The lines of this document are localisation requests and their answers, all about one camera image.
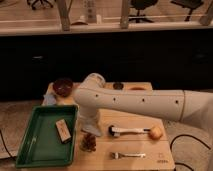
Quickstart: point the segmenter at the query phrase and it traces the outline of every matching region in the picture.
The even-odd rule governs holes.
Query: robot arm
[[[105,79],[90,74],[75,90],[78,118],[84,131],[101,136],[97,127],[99,108],[179,121],[213,134],[213,93],[183,90],[109,90]],[[208,171],[213,170],[213,155]]]

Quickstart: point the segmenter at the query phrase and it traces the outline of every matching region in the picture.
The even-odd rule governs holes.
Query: bowl
[[[70,78],[59,78],[53,83],[53,90],[62,97],[67,97],[71,94],[73,81]]]

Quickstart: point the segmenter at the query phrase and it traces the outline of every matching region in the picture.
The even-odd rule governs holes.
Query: green plastic tray
[[[33,109],[19,147],[16,167],[66,166],[72,163],[77,106],[38,106]],[[62,144],[56,121],[65,119],[72,139]]]

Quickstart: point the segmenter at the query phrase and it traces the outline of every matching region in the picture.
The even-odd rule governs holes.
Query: cable
[[[176,139],[180,138],[180,137],[191,137],[191,138],[194,138],[195,140],[199,141],[201,144],[203,144],[206,148],[208,148],[209,150],[211,149],[211,147],[209,147],[205,142],[203,142],[202,140],[200,140],[199,138],[193,136],[193,135],[189,135],[189,134],[180,134],[178,136],[176,136],[172,141],[171,141],[171,144],[170,144],[170,149],[172,151],[172,147],[173,147],[173,144],[175,142]],[[185,163],[180,163],[180,162],[175,162],[175,165],[182,165],[182,166],[185,166],[186,168],[188,168],[189,170],[191,171],[194,171],[194,169],[185,164]]]
[[[208,148],[209,150],[211,149],[211,147],[209,147],[205,142],[203,142],[202,140],[200,140],[199,138],[197,138],[197,137],[195,137],[195,136],[193,136],[193,135],[189,135],[189,134],[180,134],[180,135],[176,136],[176,137],[172,140],[172,142],[171,142],[171,144],[170,144],[170,149],[171,149],[171,151],[172,151],[172,146],[173,146],[175,140],[176,140],[177,138],[179,138],[179,137],[184,137],[184,136],[185,136],[185,137],[194,138],[195,140],[199,141],[201,144],[203,144],[203,145],[204,145],[206,148]]]
[[[2,134],[1,129],[0,129],[0,135],[1,135],[1,139],[2,139],[2,142],[3,142],[3,145],[4,145],[5,150],[7,151],[8,155],[10,156],[10,158],[12,158],[12,159],[15,161],[15,157],[13,157],[13,156],[11,155],[11,153],[9,152],[9,150],[7,149],[7,146],[6,146],[6,144],[5,144],[4,137],[3,137],[3,134]]]
[[[189,165],[187,165],[187,164],[185,164],[185,163],[175,162],[175,165],[185,166],[185,167],[188,168],[189,170],[194,171],[194,169],[193,169],[191,166],[189,166]]]

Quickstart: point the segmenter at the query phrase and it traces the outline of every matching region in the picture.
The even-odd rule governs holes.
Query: office chair
[[[36,4],[37,2],[39,2],[39,1],[41,2],[41,4],[42,4],[43,6],[44,6],[44,2],[45,2],[45,3],[48,4],[51,8],[53,8],[53,4],[51,4],[48,0],[35,0],[35,1],[33,1],[33,3],[31,3],[30,1],[31,1],[31,0],[27,0],[27,4],[31,6],[32,10],[36,10],[35,4]]]
[[[189,21],[193,11],[203,4],[201,0],[172,0],[171,3],[190,9],[184,21]]]
[[[130,17],[129,21],[135,20],[136,23],[140,23],[140,21],[153,23],[152,20],[149,20],[148,18],[146,18],[145,14],[141,15],[140,11],[145,10],[147,7],[155,5],[157,2],[158,2],[158,0],[131,0],[131,8],[136,9],[137,14],[129,15],[129,17]]]

